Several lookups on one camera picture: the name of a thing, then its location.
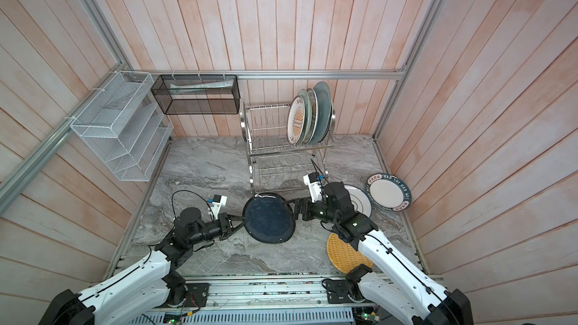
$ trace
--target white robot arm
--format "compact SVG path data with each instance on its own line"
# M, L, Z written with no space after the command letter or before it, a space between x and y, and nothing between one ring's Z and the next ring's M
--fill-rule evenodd
M347 278L365 299L405 325L473 325L468 298L459 290L448 292L401 254L377 225L354 210L342 182L328 184L323 191L318 173L304 180L311 197L287 201L294 205L294 218L300 213L305 221L333 223L332 231L340 239L372 260L396 285L360 265ZM225 196L215 196L210 211L217 215L226 200ZM70 290L60 293L39 325L120 325L153 307L183 305L185 280L175 270L196 251L193 245L216 238L225 240L244 225L239 216L221 213L215 217L205 223L199 209L186 208L174 220L170 233L147 256L77 294ZM240 224L233 226L233 221Z
M187 295L185 280L175 270L198 250L193 246L225 240L244 225L242 217L219 213L226 201L225 196L218 195L209 201L215 220L207 223L200 219L198 208L186 208L175 218L174 228L147 256L77 294L61 292L39 325L124 325L151 308L183 305Z
M343 182L333 182L322 190L319 174L303 177L309 187L311 201L295 200L295 212L303 220L313 218L333 223L344 242L370 259L397 286L381 280L367 266L348 274L361 294L375 302L406 325L473 324L469 300L459 290L449 292L425 275L388 240L367 218L355 212Z

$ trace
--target plate with black rim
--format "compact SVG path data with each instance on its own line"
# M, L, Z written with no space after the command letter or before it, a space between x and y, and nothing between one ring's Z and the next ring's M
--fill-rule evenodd
M387 173L370 176L365 190L372 204L379 210L400 212L412 203L412 193L408 185Z

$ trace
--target wall-mounted basket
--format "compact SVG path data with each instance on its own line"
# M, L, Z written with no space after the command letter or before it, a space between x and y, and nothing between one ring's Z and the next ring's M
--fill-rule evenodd
M148 181L173 129L142 103L152 85L149 73L119 72L71 125L121 181Z
M152 92L164 114L239 113L239 86L233 75L162 74Z

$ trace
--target black cable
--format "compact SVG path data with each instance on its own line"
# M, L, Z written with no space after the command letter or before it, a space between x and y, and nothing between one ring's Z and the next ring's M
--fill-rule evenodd
M452 317L453 317L454 320L455 320L456 325L459 325L458 318L454 315L453 311L446 305L446 303L435 293L435 291L434 291L430 286L427 286L419 277L417 277L412 271L410 271L410 270L408 269L408 267L399 259L399 257L395 256L392 248L388 248L388 247L387 247L386 245L384 245L383 242L381 242L377 237L375 237L375 236L373 236L373 235L370 235L370 234L357 235L357 236L354 236L354 237L352 238L352 240L353 240L354 238L363 237L363 236L372 237L372 238L374 238L377 242L379 242L379 244L380 244L381 246L383 246L383 247L387 250L387 254L393 255L393 256L395 257L395 259L405 268L405 270L407 270L413 277L415 277L415 279L417 279L417 280L420 282L420 284L422 284L422 286L424 286L424 287L426 288L426 291L427 291L427 292L431 292L435 297L437 297L437 299L439 300L439 302L441 302L441 303L443 304L443 306L445 306L446 309L450 312L450 314L452 315Z
M197 251L200 251L200 250L202 250L202 249L206 249L207 247L211 247L211 246L213 246L214 244L215 244L215 240L213 240L213 242L211 242L211 243L207 243L206 245L199 247L199 248L196 249L196 250L193 250L193 252L197 252Z
M174 202L174 199L175 199L175 195L176 195L177 193L179 193L179 192L189 192L189 193L196 194L197 196L199 196L199 198L202 199L203 202L205 202L205 204L206 204L207 207L209 208L209 213L211 214L211 218L213 219L213 221L215 220L215 215L213 214L213 211L211 210L211 205L209 205L209 202L208 202L206 199L204 199L204 198L203 198L200 194L198 194L197 192L193 192L193 191L189 191L189 190L178 190L178 191L175 191L175 192L173 192L173 195L170 197L170 205L173 206L173 213L175 214L175 218L177 217L177 213L176 213L176 211L175 211L175 202Z
M151 243L151 244L145 245L145 246L153 247L153 248L154 248L155 246L160 245L163 241L165 241L165 240L169 237L169 235L173 232L174 229L175 229L174 226L171 227L170 230L169 230L169 232L163 237L163 239L161 240L161 242Z
M149 246L148 247L148 257L146 258L146 260L144 261L143 265L147 263L148 259L150 259L150 256L153 254L153 249ZM80 300L80 302L84 302L88 299L90 299L91 297L94 297L95 295L98 295L99 293L105 291L106 289L108 289L110 286L117 284L120 280L123 280L124 278L126 278L128 275L132 274L134 271L136 271L137 269L141 268L140 266L137 266L135 268L133 268L131 271L129 271L125 276L119 278L118 280L116 280L115 282L113 282L112 284L106 286L104 289L100 289L97 291L96 294L92 294L89 297L87 297L84 300Z
M150 317L146 316L145 314L141 314L141 315L142 315L142 316L144 316L144 317L146 317L146 318L148 319L148 321L150 321L150 322L152 322L152 323L153 323L153 325L156 325L156 324L154 323L154 321L152 321L152 320L151 320L151 318L150 318Z
M319 166L313 161L313 159L311 159L311 163L313 164L313 167L314 167L316 170L318 170L320 173L322 173L322 170L321 170L321 169L319 168ZM327 176L327 175L325 175L325 174L323 174L322 176L323 176L323 178L325 179L325 181L327 182L327 185L333 190L333 187L331 187L331 184L329 183L329 176ZM335 223L335 211L334 211L333 217L334 217L334 218L333 218L333 222ZM327 229L325 226L323 226L323 221L321 221L321 226L322 226L323 229L325 229L325 230L327 230L327 231L329 231L329 232L331 232L331 233L334 233L334 231L329 230L329 229ZM437 296L437 294L434 292L434 290L433 290L430 286L427 286L426 284L424 284L423 281L422 281L419 277L415 276L415 274L414 274L412 271L410 271L410 270L408 269L408 267L407 267L403 262L401 262L401 260L400 260L397 256L395 256L395 254L393 253L393 251L390 251L390 248L388 248L386 245L384 245L383 242L381 242L378 238L376 238L375 236L372 236L372 235L370 235L370 234L365 234L365 235L354 236L354 237L352 237L351 239L348 239L348 240L351 241L351 240L353 240L353 239L355 239L355 238L357 238L357 237L363 237L363 236L373 237L377 242L379 242L379 243L381 244L381 246L383 246L383 247L387 250L387 253L392 254L392 255L395 257L395 259L396 259L403 267L405 267L405 270L407 270L410 274L412 274L413 277L415 277L415 278L420 282L420 284L422 284L426 289L429 289L429 290L431 291L431 293L432 293L435 297L437 297L437 299L438 299L438 300L446 307L446 309L450 312L450 314L452 315L452 317L453 317L454 320L455 320L455 323L456 323L456 324L459 324L459 321L458 321L457 317L454 315L454 313L452 312L452 310L442 301L442 299L441 299L439 296Z
M321 221L321 222L320 222L320 224L321 224L321 226L322 226L322 228L323 228L324 230L327 230L327 231L329 231L329 232L331 232L331 233L335 233L335 232L334 232L333 230L331 230L330 228L327 228L327 227L323 226L324 223L328 223L328 222L326 222L326 221Z

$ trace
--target metal bracket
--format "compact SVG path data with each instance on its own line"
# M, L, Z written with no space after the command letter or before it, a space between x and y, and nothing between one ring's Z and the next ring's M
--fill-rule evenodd
M350 304L355 302L371 302L363 299L363 295L350 280L323 279L322 286L327 291L327 302L330 304Z
M187 303L197 304L199 308L207 305L207 296L209 295L208 283L188 283L187 286Z

